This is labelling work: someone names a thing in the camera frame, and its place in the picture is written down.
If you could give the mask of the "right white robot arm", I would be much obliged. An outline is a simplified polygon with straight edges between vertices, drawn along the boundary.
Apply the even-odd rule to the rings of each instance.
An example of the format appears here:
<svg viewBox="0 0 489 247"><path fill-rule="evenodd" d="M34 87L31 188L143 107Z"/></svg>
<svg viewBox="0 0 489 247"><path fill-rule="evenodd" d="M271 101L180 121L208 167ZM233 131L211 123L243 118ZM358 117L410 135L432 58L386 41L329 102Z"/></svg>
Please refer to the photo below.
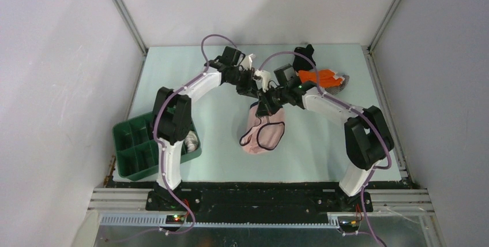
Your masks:
<svg viewBox="0 0 489 247"><path fill-rule="evenodd" d="M389 152L394 142L382 111L376 106L354 106L326 92L317 83L321 77L316 72L314 79L305 81L293 73L291 65L274 73L279 83L276 87L270 85L269 72L257 69L253 73L262 83L257 114L271 116L283 105L290 104L322 115L343 129L349 165L339 182L342 191L336 194L335 202L342 211L352 210L359 202L357 194L368 184L374 171L392 166Z"/></svg>

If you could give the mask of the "light pink underwear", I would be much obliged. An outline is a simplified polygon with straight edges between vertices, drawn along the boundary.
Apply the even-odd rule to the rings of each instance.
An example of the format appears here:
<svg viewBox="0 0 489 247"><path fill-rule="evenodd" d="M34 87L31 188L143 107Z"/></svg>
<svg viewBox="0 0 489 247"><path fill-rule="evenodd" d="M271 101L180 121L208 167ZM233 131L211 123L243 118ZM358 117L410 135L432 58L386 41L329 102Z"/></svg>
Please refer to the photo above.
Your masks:
<svg viewBox="0 0 489 247"><path fill-rule="evenodd" d="M250 105L247 130L239 145L248 154L257 155L273 151L285 133L285 110L279 109L271 116L257 117L258 102Z"/></svg>

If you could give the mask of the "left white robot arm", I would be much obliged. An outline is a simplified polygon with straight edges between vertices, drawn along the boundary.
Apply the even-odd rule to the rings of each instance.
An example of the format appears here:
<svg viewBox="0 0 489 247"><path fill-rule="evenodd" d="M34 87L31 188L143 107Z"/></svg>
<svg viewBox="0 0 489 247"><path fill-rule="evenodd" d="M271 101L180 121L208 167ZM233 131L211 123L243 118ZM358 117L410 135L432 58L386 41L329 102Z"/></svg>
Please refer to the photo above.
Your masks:
<svg viewBox="0 0 489 247"><path fill-rule="evenodd" d="M206 60L197 76L178 89L162 87L155 100L153 137L159 149L159 176L157 183L166 189L160 203L168 210L181 206L182 194L175 190L182 182L180 163L182 147L193 123L192 105L224 83L253 86L255 54L225 47L214 60Z"/></svg>

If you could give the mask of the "white pink-trimmed underwear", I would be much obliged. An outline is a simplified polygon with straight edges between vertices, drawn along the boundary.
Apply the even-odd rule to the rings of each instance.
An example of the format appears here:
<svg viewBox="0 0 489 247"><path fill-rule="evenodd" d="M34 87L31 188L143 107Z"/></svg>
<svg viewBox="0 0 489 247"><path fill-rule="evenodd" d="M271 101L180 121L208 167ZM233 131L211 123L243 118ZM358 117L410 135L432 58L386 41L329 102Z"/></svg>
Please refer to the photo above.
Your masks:
<svg viewBox="0 0 489 247"><path fill-rule="evenodd" d="M187 136L184 139L184 145L187 154L194 152L199 148L199 138L195 131L190 130L188 132Z"/></svg>

